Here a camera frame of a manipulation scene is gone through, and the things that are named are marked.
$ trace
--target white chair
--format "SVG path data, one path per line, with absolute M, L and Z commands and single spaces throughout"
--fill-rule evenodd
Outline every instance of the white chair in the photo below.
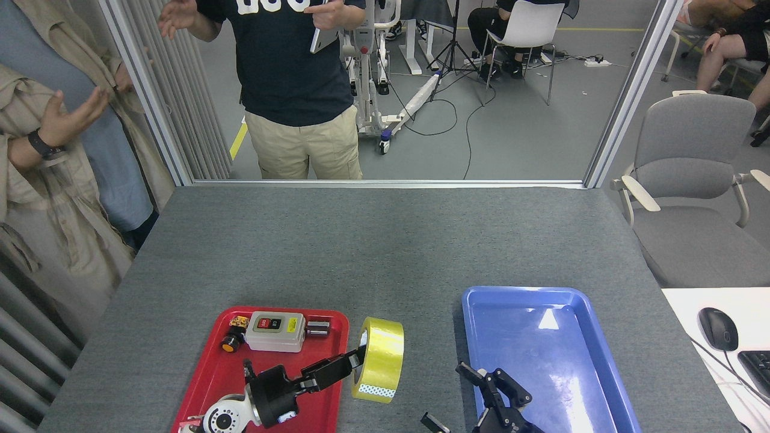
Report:
M 770 285 L 770 251 L 743 230 L 749 217 L 743 185 L 770 190 L 770 176 L 735 173 L 731 164 L 755 112 L 745 99 L 707 94 L 664 99 L 647 111 L 634 165 L 611 187 L 662 287 Z M 706 201 L 656 200 L 714 199 L 731 188 L 741 211 L 737 223 Z M 641 207 L 632 207 L 632 198 Z
M 563 3 L 535 5 L 525 0 L 519 0 L 514 3 L 511 17 L 508 19 L 508 27 L 505 30 L 505 37 L 500 38 L 487 30 L 487 40 L 484 41 L 484 50 L 482 51 L 487 52 L 487 43 L 490 40 L 494 42 L 495 46 L 492 48 L 492 63 L 494 63 L 494 54 L 497 52 L 497 47 L 501 45 L 514 48 L 529 48 L 530 56 L 532 56 L 532 48 L 536 46 L 550 45 L 553 47 L 551 80 L 548 83 L 546 105 L 551 104 L 551 86 L 554 84 L 554 70 L 556 66 L 556 45 L 554 45 L 553 40 L 562 11 L 564 11 Z M 523 74 L 527 73 L 525 63 L 527 62 L 522 62 Z M 489 69 L 489 75 L 487 76 L 487 89 L 489 89 L 489 81 L 491 79 L 492 68 Z

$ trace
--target white lettering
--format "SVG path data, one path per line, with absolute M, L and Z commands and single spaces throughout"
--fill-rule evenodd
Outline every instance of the white lettering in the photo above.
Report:
M 310 0 L 287 0 L 289 6 L 294 9 L 294 12 L 302 12 L 306 7 L 310 6 Z
M 278 12 L 281 10 L 281 0 L 260 0 L 262 7 L 268 12 Z
M 281 10 L 281 1 L 282 0 L 236 0 L 236 3 L 238 4 L 238 14 L 239 15 L 247 15 L 247 14 L 256 14 L 259 12 L 259 4 L 262 3 L 262 7 L 265 8 L 268 12 L 278 12 Z M 302 12 L 310 6 L 310 0 L 286 0 L 287 3 L 289 3 L 289 6 L 291 6 L 291 9 L 294 9 L 294 12 Z
M 259 0 L 236 0 L 238 15 L 256 14 L 259 12 Z

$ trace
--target mouse cable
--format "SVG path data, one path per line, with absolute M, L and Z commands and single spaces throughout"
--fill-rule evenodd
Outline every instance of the mouse cable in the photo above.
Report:
M 734 376 L 736 376 L 736 377 L 738 378 L 738 380 L 739 380 L 739 381 L 741 381 L 741 383 L 743 383 L 743 385 L 744 385 L 744 386 L 746 386 L 746 388 L 748 388 L 748 389 L 749 389 L 749 390 L 750 390 L 752 393 L 754 393 L 754 394 L 755 394 L 757 397 L 759 397 L 759 400 L 760 400 L 762 403 L 764 403 L 764 404 L 765 404 L 767 407 L 769 407 L 769 408 L 770 408 L 770 403 L 768 403 L 768 400 L 770 400 L 770 397 L 768 397 L 768 396 L 764 395 L 763 393 L 761 393 L 761 392 L 757 391 L 757 390 L 756 390 L 756 389 L 755 389 L 753 386 L 751 386 L 751 385 L 750 385 L 750 384 L 749 384 L 749 383 L 748 383 L 748 382 L 747 382 L 747 381 L 746 381 L 744 378 L 742 378 L 742 377 L 740 376 L 740 374 L 738 374 L 738 373 L 737 373 L 735 370 L 733 370 L 732 368 L 730 368 L 730 367 L 728 367 L 727 365 L 725 365 L 725 363 L 724 363 L 724 362 L 722 362 L 722 361 L 721 361 L 719 358 L 717 358 L 716 356 L 714 356 L 714 354 L 713 354 L 713 353 L 711 353 L 711 352 L 710 352 L 708 349 L 706 349 L 705 347 L 703 347 L 703 345 L 702 345 L 702 344 L 700 344 L 700 343 L 698 343 L 697 341 L 695 341 L 695 340 L 694 340 L 692 337 L 690 337 L 689 335 L 688 335 L 687 337 L 690 339 L 690 341 L 692 341 L 692 343 L 693 343 L 693 344 L 695 344 L 696 346 L 698 346 L 699 348 L 701 348 L 701 350 L 703 350 L 703 351 L 704 351 L 704 352 L 705 352 L 705 353 L 706 353 L 708 356 L 710 356 L 711 358 L 713 358 L 713 359 L 714 359 L 714 361 L 717 361 L 717 363 L 719 363 L 719 365 L 721 365 L 721 366 L 722 366 L 722 367 L 723 367 L 725 370 L 729 371 L 729 372 L 730 372 L 730 373 L 732 373 Z

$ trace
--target human hand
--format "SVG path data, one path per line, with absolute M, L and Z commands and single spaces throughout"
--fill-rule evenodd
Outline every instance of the human hand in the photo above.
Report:
M 115 87 L 117 87 L 118 93 L 131 92 L 134 88 L 134 83 L 131 81 L 129 70 L 126 69 L 126 64 L 121 63 L 118 66 L 118 71 L 115 72 Z
M 195 23 L 198 13 L 196 0 L 171 0 L 163 6 L 158 19 L 160 36 L 173 40 L 177 30 L 187 29 Z
M 62 113 L 64 92 L 56 91 L 43 112 L 38 135 L 45 144 L 61 147 L 88 129 L 107 108 L 109 96 L 105 90 L 95 87 L 91 96 L 75 111 Z
M 719 39 L 721 39 L 719 33 L 714 33 L 709 36 L 708 39 L 706 39 L 706 43 L 703 44 L 703 52 L 713 52 L 716 50 L 717 46 L 719 46 Z
M 329 0 L 324 5 L 308 6 L 304 13 L 313 14 L 313 25 L 319 30 L 332 30 L 345 22 L 345 1 Z

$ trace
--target sneaker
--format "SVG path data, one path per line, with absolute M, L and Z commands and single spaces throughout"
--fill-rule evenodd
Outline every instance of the sneaker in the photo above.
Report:
M 385 33 L 385 40 L 394 41 L 396 38 L 401 36 L 401 32 L 403 32 L 403 29 L 401 28 L 401 21 L 399 21 L 396 23 L 396 25 L 387 30 Z
M 418 19 L 417 20 L 417 30 L 420 30 L 420 37 L 424 40 L 428 40 L 428 24 L 425 23 L 425 21 Z
M 487 81 L 487 77 L 489 76 L 489 68 L 492 68 L 492 79 L 497 78 L 498 75 L 500 75 L 500 69 L 497 67 L 495 63 L 492 63 L 491 65 L 484 63 L 479 68 L 479 79 L 481 81 Z
M 503 71 L 511 74 L 511 78 L 522 79 L 524 78 L 524 72 L 521 69 L 521 62 L 515 60 L 508 60 L 503 62 Z

